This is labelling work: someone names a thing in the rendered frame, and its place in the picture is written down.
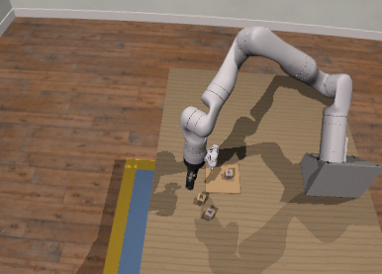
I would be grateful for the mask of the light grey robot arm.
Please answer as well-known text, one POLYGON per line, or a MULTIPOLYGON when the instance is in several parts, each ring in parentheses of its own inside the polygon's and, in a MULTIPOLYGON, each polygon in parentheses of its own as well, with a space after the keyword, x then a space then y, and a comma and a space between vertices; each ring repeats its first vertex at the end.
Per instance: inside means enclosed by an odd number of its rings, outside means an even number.
POLYGON ((260 26, 242 29, 237 34, 221 68, 201 96, 209 113, 193 106, 181 113, 185 160, 191 164, 206 161, 209 168, 216 168, 219 147, 213 144, 206 148, 207 136, 212 133, 224 102, 234 90, 239 69, 249 56, 274 60, 289 76, 313 87, 325 97, 334 98, 334 102, 323 110, 319 160, 345 162, 347 115, 352 95, 350 76, 318 72, 317 64, 310 56, 260 26))

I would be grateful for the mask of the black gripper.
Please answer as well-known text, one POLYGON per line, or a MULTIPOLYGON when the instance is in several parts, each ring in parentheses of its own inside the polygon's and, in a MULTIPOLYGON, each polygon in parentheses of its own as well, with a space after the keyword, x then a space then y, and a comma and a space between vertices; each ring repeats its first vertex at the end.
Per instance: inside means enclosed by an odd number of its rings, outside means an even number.
MULTIPOLYGON (((194 188, 194 181, 196 180, 197 178, 197 173, 199 171, 199 168, 201 168, 204 164, 205 164, 205 161, 203 161, 202 163, 200 164, 191 164, 189 162, 187 162, 183 156, 183 161, 184 161, 184 164, 187 166, 187 177, 186 177, 186 188, 191 188, 193 189, 194 188), (190 175, 189 175, 190 174, 190 175), (195 176, 193 176, 195 174, 195 176)), ((188 189, 188 190, 191 190, 191 189, 188 189)))

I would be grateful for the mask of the tan square mat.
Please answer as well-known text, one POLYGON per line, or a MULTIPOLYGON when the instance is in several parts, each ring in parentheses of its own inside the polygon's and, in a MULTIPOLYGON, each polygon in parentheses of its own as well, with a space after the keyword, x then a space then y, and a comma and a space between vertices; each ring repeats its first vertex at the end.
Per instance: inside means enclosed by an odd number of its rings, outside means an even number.
POLYGON ((239 165, 217 163, 211 169, 206 163, 206 193, 240 194, 239 165), (225 179, 225 169, 233 170, 233 179, 225 179))

